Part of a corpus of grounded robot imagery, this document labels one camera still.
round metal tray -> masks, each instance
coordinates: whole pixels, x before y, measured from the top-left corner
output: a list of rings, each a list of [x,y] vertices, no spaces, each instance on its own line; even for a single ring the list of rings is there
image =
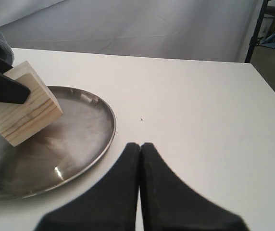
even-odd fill
[[[17,147],[0,135],[0,199],[24,198],[78,177],[108,150],[116,131],[112,109],[89,92],[49,87],[64,115]]]

white table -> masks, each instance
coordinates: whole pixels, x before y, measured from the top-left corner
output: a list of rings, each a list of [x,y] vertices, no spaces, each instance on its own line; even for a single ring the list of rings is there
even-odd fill
[[[113,165],[125,144],[153,142],[194,190],[275,230],[275,93],[250,64],[14,49],[47,85],[90,91],[114,110],[106,156],[73,182],[32,198],[0,202],[0,231],[30,231]],[[140,206],[137,230],[142,230]]]

black rubber gripper pad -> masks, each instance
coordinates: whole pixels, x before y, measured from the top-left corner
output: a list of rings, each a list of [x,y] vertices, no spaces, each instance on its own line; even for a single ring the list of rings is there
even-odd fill
[[[248,230],[239,216],[206,200],[180,180],[151,143],[141,150],[140,196],[145,231]]]
[[[37,231],[134,231],[140,147],[129,143],[90,190],[43,217]]]

wood grain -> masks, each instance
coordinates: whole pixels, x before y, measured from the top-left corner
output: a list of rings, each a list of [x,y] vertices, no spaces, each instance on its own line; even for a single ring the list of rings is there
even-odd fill
[[[28,62],[4,74],[31,90],[24,104],[0,103],[0,134],[12,146],[17,146],[63,113],[55,96]]]

light wood block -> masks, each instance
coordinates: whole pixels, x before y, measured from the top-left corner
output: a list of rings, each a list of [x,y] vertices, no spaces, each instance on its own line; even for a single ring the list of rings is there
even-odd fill
[[[17,146],[63,113],[55,96],[28,62],[21,63],[5,75],[31,90],[24,104],[0,103],[0,134],[12,146]]]

